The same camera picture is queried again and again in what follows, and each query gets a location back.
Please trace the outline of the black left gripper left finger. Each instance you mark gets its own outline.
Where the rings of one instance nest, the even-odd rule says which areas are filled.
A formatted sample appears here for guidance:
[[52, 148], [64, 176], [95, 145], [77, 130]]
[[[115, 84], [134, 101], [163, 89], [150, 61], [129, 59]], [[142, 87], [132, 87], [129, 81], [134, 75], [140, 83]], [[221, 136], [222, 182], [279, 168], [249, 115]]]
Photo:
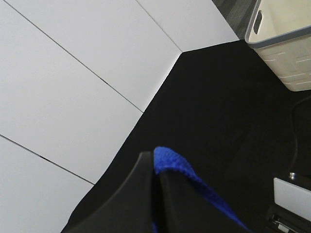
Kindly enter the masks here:
[[96, 183], [72, 212], [65, 233], [151, 233], [153, 154], [142, 152], [110, 194]]

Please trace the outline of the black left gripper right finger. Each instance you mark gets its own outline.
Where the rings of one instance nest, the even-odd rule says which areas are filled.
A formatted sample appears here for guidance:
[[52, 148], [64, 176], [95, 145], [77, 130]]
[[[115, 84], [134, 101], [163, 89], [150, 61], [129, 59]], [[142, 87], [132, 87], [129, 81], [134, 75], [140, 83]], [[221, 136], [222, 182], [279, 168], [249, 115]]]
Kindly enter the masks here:
[[170, 233], [228, 233], [233, 223], [207, 202], [179, 172], [159, 175]]

